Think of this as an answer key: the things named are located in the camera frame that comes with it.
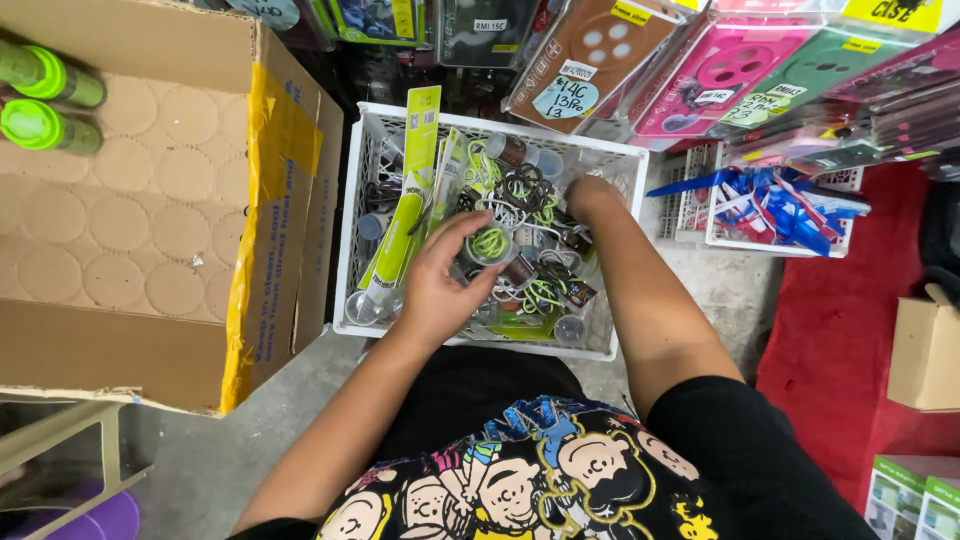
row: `light blue sticker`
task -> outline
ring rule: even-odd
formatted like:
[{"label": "light blue sticker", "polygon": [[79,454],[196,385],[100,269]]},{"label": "light blue sticker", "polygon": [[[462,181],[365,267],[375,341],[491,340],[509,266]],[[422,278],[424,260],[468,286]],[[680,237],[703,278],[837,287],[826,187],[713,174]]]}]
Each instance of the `light blue sticker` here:
[{"label": "light blue sticker", "polygon": [[573,118],[592,109],[599,100],[596,86],[560,75],[534,99],[534,108],[548,120]]}]

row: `green bottle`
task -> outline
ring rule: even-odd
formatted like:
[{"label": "green bottle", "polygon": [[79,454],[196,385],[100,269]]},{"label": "green bottle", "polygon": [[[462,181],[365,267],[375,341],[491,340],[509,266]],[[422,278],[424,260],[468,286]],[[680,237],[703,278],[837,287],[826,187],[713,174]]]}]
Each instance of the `green bottle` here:
[{"label": "green bottle", "polygon": [[91,124],[69,118],[36,99],[14,99],[0,112],[0,132],[28,150],[63,150],[88,156],[103,136]]},{"label": "green bottle", "polygon": [[35,45],[14,45],[0,39],[0,81],[37,99],[65,99],[97,107],[107,89],[96,78]]}]

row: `person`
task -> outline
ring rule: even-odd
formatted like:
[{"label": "person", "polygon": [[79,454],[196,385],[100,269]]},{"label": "person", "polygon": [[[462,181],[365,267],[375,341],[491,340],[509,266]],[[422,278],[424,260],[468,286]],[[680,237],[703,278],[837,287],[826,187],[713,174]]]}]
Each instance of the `person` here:
[{"label": "person", "polygon": [[565,196],[600,257],[639,418],[587,399],[558,358],[441,347],[500,270],[467,287],[450,278],[464,239],[492,219],[459,214],[423,244],[398,320],[263,480],[233,538],[876,538],[744,383],[616,188],[586,176]]}]

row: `packing tape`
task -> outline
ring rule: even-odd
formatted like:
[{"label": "packing tape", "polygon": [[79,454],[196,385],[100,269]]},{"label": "packing tape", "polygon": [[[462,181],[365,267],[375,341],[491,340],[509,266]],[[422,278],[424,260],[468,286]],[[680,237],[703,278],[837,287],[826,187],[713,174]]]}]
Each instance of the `packing tape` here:
[{"label": "packing tape", "polygon": [[297,104],[299,95],[288,91],[267,69],[254,62],[250,94],[247,95],[247,156],[250,164],[250,206],[237,264],[233,270],[227,312],[227,365],[218,411],[228,413],[250,396],[254,339],[247,339],[244,326],[250,303],[260,211],[289,190],[289,161],[315,175],[324,134]]}]

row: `forearm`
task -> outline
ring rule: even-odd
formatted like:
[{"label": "forearm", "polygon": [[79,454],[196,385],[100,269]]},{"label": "forearm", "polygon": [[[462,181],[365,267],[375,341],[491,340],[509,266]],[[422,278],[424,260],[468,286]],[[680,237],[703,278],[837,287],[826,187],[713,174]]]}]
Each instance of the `forearm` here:
[{"label": "forearm", "polygon": [[683,380],[742,380],[713,326],[630,213],[595,211],[590,227],[641,417]]},{"label": "forearm", "polygon": [[315,519],[363,473],[436,347],[395,326],[263,480],[234,532],[277,517]]}]

